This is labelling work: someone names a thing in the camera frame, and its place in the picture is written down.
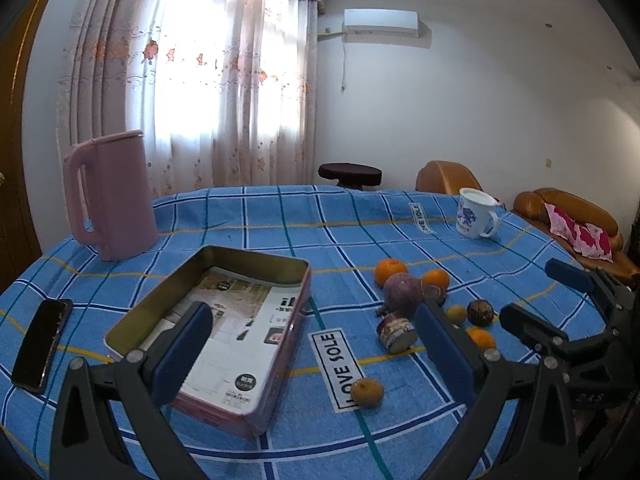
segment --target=pink kettle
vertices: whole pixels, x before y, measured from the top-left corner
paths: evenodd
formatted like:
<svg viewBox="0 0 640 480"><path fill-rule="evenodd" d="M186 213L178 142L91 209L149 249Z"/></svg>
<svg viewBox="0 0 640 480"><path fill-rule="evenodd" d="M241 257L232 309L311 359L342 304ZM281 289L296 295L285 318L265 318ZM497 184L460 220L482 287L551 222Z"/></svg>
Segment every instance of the pink kettle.
<svg viewBox="0 0 640 480"><path fill-rule="evenodd" d="M78 183L82 167L93 231L84 227ZM71 233L81 244L96 245L104 261L132 258L158 240L142 131L77 144L64 161L63 179Z"/></svg>

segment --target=table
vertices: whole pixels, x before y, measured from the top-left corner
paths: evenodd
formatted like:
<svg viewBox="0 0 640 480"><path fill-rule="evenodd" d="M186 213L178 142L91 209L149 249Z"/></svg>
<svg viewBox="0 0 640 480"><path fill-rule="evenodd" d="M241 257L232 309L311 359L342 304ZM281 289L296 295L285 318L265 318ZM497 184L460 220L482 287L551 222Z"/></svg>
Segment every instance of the table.
<svg viewBox="0 0 640 480"><path fill-rule="evenodd" d="M314 270L305 334L268 432L252 441L222 433L164 408L178 437L210 478L281 480L417 478L450 437L465 407L454 402L418 342L389 356L376 335L374 311L382 290L373 280L379 260L394 257L421 276L436 267L451 276L447 303L483 298L496 310L519 303L564 329L571 338L603 328L593 304L549 279L549 258L571 257L523 219L506 214L493 239L468 240L455 229L458 197L335 186L204 189L161 198L154 211L161 235L146 253L102 262L68 238L37 260L0 296L0 423L20 457L47 477L49 438L71 359L91 364L109 357L103 336L130 307L205 244L261 250L308 260ZM414 214L420 210L428 229ZM44 297L70 298L75 308L54 359L47 391L32 396L9 376L22 334ZM386 387L373 410L334 409L309 334L340 328L363 373ZM500 352L531 362L535 354L489 327ZM475 474L498 453L514 405L509 404ZM114 414L140 471L152 475L119 403Z"/></svg>
<svg viewBox="0 0 640 480"><path fill-rule="evenodd" d="M338 186L361 191L362 186L379 186L382 182L382 170L350 162L322 164L318 168L318 175L328 180L337 178Z"/></svg>

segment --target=pink floral cushion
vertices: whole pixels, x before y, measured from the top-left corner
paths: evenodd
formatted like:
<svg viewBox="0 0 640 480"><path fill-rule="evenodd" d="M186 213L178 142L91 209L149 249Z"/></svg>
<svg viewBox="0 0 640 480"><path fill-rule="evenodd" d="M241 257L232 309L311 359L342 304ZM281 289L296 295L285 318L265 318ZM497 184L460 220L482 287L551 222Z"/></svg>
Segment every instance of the pink floral cushion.
<svg viewBox="0 0 640 480"><path fill-rule="evenodd" d="M580 225L557 205L546 204L551 233L567 240L574 251L593 260L612 262L609 236L593 224Z"/></svg>

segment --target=brown leather sofa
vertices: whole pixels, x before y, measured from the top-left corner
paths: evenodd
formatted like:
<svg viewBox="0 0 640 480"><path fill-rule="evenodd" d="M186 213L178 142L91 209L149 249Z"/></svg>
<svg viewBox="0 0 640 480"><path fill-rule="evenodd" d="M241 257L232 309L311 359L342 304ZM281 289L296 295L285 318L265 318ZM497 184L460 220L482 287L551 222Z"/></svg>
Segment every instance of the brown leather sofa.
<svg viewBox="0 0 640 480"><path fill-rule="evenodd" d="M482 191L474 174L458 162L432 160L418 172L418 177L415 179L416 191L457 195L461 187Z"/></svg>
<svg viewBox="0 0 640 480"><path fill-rule="evenodd" d="M569 242L564 240L564 238L551 234L549 230L549 215L546 212L545 202L560 206L571 218L580 224L586 224L588 222L605 230L609 235L609 241L611 243L613 263L585 258L581 254L575 253L574 249L569 245ZM513 212L558 241L583 267L587 269L600 268L606 270L626 285L633 285L634 279L640 278L640 269L636 267L622 251L623 239L617 222L613 216L604 211L603 208L571 193L547 187L520 193L513 203Z"/></svg>

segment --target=dark stool cushion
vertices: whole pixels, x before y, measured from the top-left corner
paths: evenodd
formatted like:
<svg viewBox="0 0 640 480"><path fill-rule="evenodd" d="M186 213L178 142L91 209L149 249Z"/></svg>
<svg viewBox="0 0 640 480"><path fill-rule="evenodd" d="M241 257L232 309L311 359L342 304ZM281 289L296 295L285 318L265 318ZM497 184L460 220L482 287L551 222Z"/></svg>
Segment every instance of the dark stool cushion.
<svg viewBox="0 0 640 480"><path fill-rule="evenodd" d="M350 162L322 164L318 175L328 180L337 178L338 184L344 187L379 186L382 183L382 170Z"/></svg>

